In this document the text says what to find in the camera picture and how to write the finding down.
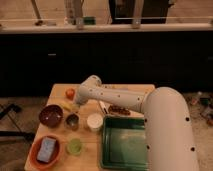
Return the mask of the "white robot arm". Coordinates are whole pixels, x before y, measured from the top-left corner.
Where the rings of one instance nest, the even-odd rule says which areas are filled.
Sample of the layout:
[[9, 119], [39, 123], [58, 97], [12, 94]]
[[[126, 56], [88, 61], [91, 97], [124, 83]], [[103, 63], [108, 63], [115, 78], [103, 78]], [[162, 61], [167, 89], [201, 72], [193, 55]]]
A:
[[199, 171], [189, 109], [175, 89], [139, 92], [105, 88], [98, 76], [91, 75], [78, 86], [74, 103], [81, 106], [90, 99], [144, 115], [149, 171]]

